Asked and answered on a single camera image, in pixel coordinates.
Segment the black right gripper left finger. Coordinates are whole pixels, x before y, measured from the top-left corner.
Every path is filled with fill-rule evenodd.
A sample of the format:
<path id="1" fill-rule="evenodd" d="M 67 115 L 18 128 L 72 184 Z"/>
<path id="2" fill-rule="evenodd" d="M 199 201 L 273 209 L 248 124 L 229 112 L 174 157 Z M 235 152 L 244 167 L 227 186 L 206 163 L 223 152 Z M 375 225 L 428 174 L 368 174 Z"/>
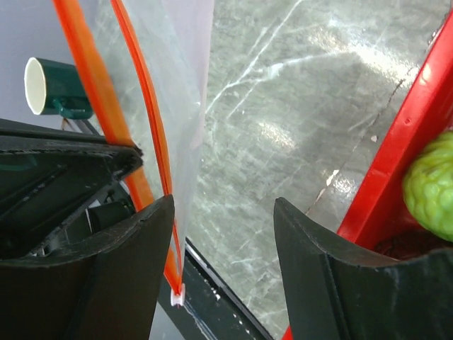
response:
<path id="1" fill-rule="evenodd" d="M 147 339 L 174 202 L 145 209 L 46 257 L 1 262 L 2 339 Z"/>

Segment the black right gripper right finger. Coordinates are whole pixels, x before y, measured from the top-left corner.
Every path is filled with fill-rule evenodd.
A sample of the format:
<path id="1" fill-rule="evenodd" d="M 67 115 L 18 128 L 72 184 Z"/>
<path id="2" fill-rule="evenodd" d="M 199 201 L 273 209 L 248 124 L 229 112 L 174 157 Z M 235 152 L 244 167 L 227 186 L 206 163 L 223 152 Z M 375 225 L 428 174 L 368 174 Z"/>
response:
<path id="1" fill-rule="evenodd" d="M 274 231 L 294 339 L 451 339 L 452 251 L 407 261 L 362 248 L 284 198 Z"/>

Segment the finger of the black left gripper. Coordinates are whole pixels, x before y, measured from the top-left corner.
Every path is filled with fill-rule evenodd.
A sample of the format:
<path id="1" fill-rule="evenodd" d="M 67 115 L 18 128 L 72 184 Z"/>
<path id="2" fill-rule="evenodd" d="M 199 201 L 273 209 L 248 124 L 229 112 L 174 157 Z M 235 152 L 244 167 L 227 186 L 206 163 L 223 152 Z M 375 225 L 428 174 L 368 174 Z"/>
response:
<path id="1" fill-rule="evenodd" d="M 1 120 L 1 154 L 63 154 L 113 159 L 135 170 L 142 165 L 137 147 L 109 144 L 100 135 L 55 130 L 13 120 Z"/>
<path id="2" fill-rule="evenodd" d="M 1 156 L 1 259 L 42 246 L 96 194 L 141 165 L 134 155 Z"/>

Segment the green bumpy fruit toy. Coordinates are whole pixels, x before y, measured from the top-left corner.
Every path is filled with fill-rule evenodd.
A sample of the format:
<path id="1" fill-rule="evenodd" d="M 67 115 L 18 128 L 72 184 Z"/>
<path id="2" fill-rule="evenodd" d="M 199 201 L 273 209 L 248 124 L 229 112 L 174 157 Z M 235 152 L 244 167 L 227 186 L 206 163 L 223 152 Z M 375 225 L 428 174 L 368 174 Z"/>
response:
<path id="1" fill-rule="evenodd" d="M 403 201 L 426 230 L 452 241 L 452 132 L 441 133 L 409 166 Z"/>

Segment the clear zip bag orange zipper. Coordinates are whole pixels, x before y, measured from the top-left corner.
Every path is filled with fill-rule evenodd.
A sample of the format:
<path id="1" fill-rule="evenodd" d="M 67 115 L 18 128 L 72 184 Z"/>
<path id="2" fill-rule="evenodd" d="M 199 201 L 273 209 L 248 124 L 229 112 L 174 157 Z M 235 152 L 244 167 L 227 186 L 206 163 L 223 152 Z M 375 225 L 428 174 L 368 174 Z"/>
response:
<path id="1" fill-rule="evenodd" d="M 107 141 L 138 146 L 126 178 L 136 210 L 172 196 L 175 215 L 164 276 L 173 306 L 185 301 L 185 237 L 201 145 L 212 1 L 97 1 L 88 23 L 79 1 L 56 1 L 81 83 Z"/>

